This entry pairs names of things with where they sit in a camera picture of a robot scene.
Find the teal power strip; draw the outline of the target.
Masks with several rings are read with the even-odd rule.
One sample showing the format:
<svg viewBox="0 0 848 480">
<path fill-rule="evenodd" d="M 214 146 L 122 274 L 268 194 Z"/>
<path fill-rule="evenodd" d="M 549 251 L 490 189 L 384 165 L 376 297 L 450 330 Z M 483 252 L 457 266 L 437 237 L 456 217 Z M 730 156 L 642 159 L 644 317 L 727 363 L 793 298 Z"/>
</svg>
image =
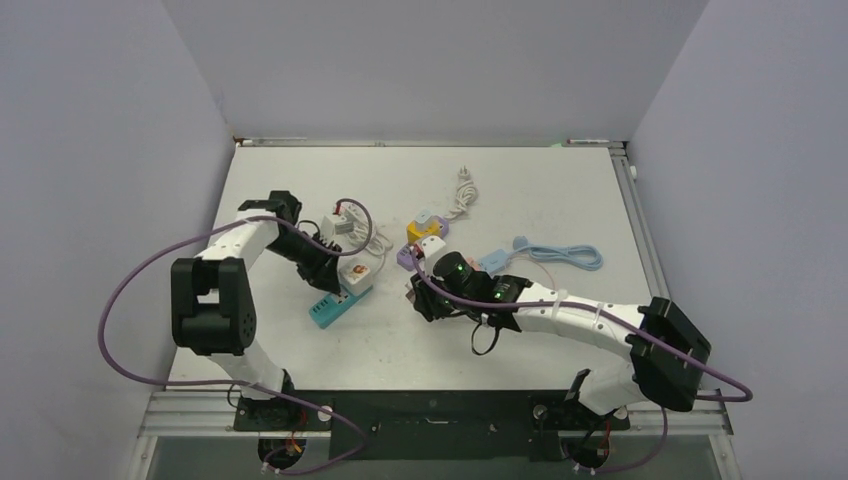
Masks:
<svg viewBox="0 0 848 480">
<path fill-rule="evenodd" d="M 308 315 L 317 327 L 322 330 L 327 329 L 372 290 L 372 287 L 368 287 L 359 294 L 354 294 L 342 287 L 339 294 L 328 293 L 313 304 L 308 309 Z"/>
</svg>

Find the white cube socket adapter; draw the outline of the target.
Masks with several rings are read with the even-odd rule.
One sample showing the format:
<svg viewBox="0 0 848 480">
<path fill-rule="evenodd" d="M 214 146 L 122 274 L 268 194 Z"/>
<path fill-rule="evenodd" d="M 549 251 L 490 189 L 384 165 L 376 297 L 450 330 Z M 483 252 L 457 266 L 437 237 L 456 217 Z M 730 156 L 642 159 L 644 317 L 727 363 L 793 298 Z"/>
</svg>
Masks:
<svg viewBox="0 0 848 480">
<path fill-rule="evenodd" d="M 344 290 L 356 297 L 369 291 L 375 282 L 375 271 L 365 262 L 352 259 L 338 269 L 339 283 Z"/>
</svg>

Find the purple power strip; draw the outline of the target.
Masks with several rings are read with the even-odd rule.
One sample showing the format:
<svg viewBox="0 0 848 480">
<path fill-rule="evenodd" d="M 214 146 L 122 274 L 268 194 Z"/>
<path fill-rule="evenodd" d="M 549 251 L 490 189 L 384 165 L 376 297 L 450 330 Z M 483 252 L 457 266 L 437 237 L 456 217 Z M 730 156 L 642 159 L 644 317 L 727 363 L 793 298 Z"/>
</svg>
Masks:
<svg viewBox="0 0 848 480">
<path fill-rule="evenodd" d="M 432 218 L 436 218 L 442 224 L 442 233 L 439 235 L 442 239 L 449 233 L 449 222 L 438 215 L 434 215 Z M 414 244 L 408 245 L 407 242 L 404 246 L 402 246 L 396 254 L 397 263 L 407 271 L 413 271 L 413 260 L 416 259 L 416 253 L 414 251 Z"/>
</svg>

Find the aluminium right frame rail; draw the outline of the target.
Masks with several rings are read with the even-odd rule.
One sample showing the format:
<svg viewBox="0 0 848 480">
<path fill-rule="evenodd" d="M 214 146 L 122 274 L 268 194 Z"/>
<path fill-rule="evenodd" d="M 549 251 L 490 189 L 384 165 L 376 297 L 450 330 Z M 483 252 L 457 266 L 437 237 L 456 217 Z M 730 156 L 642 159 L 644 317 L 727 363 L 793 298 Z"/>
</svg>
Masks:
<svg viewBox="0 0 848 480">
<path fill-rule="evenodd" d="M 701 371 L 679 355 L 709 353 L 710 347 L 701 345 L 698 329 L 670 299 L 659 254 L 638 195 L 635 167 L 623 146 L 616 144 L 609 148 L 609 153 L 651 294 L 647 304 L 622 307 L 612 314 L 626 322 L 625 330 L 635 338 L 636 343 L 628 347 L 628 353 L 635 366 L 635 379 L 644 395 L 657 404 L 689 402 L 697 396 Z"/>
</svg>

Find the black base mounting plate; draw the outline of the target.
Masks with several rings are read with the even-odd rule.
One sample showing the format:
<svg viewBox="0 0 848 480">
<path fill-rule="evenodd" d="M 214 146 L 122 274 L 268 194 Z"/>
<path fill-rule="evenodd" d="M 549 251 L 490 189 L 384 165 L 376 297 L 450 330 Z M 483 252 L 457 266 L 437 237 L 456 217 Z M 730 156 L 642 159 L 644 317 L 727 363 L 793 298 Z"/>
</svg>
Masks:
<svg viewBox="0 0 848 480">
<path fill-rule="evenodd" d="M 560 446 L 587 432 L 626 431 L 627 417 L 603 418 L 563 390 L 300 390 L 296 397 L 347 418 L 286 400 L 241 398 L 237 432 L 279 435 L 304 452 L 324 447 L 351 460 L 489 460 L 525 457 L 556 461 Z"/>
</svg>

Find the yellow cube socket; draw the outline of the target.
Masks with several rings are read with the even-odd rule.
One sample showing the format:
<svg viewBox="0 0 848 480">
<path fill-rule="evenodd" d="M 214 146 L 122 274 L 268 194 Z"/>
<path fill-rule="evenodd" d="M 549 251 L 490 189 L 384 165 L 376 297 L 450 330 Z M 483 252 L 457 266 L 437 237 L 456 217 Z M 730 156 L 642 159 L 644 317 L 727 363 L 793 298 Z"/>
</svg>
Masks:
<svg viewBox="0 0 848 480">
<path fill-rule="evenodd" d="M 412 245 L 423 238 L 439 236 L 441 233 L 442 224 L 436 218 L 431 218 L 430 222 L 425 226 L 412 221 L 406 227 L 407 244 Z"/>
</svg>

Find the light blue power strip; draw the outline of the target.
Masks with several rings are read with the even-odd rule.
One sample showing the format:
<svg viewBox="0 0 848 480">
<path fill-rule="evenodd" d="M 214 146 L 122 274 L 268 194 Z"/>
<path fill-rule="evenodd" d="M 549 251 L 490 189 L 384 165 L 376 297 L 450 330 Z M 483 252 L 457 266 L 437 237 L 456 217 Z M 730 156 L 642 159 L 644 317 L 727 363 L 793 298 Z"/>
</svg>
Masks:
<svg viewBox="0 0 848 480">
<path fill-rule="evenodd" d="M 480 269 L 490 275 L 495 275 L 505 270 L 509 264 L 511 254 L 503 249 L 484 255 L 476 260 Z"/>
</svg>

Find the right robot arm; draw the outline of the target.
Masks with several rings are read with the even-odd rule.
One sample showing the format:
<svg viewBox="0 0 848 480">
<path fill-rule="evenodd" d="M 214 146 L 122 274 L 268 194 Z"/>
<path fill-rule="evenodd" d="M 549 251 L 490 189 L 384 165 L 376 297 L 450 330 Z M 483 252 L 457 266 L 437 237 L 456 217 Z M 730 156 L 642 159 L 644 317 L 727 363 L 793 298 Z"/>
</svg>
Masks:
<svg viewBox="0 0 848 480">
<path fill-rule="evenodd" d="M 585 369 L 565 401 L 567 419 L 589 428 L 640 401 L 689 412 L 712 346 L 673 301 L 613 304 L 578 297 L 514 275 L 490 275 L 458 252 L 409 279 L 411 303 L 426 321 L 465 316 L 496 332 L 541 333 L 615 355 L 609 367 Z"/>
</svg>

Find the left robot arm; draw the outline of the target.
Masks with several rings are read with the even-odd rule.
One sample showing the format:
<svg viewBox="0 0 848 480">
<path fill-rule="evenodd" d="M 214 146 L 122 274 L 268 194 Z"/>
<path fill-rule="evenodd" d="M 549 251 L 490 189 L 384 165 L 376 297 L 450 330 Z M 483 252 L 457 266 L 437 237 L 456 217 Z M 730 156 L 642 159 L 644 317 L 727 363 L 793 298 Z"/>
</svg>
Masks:
<svg viewBox="0 0 848 480">
<path fill-rule="evenodd" d="M 298 415 L 289 373 L 271 360 L 256 335 L 256 312 L 249 271 L 270 251 L 292 262 L 309 286 L 341 291 L 341 247 L 321 233 L 307 235 L 296 224 L 301 202 L 288 191 L 244 201 L 233 228 L 197 256 L 171 266 L 171 327 L 175 344 L 218 365 L 251 401 L 261 401 L 259 417 L 274 430 L 289 428 Z"/>
</svg>

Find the small white wall charger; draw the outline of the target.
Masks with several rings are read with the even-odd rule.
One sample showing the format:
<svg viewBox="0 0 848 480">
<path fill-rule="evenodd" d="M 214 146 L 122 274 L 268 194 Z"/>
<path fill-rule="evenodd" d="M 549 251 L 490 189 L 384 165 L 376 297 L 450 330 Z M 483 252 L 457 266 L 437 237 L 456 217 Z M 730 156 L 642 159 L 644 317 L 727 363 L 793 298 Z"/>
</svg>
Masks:
<svg viewBox="0 0 848 480">
<path fill-rule="evenodd" d="M 414 225 L 418 230 L 427 230 L 432 223 L 433 214 L 428 209 L 421 210 L 413 219 Z"/>
</svg>

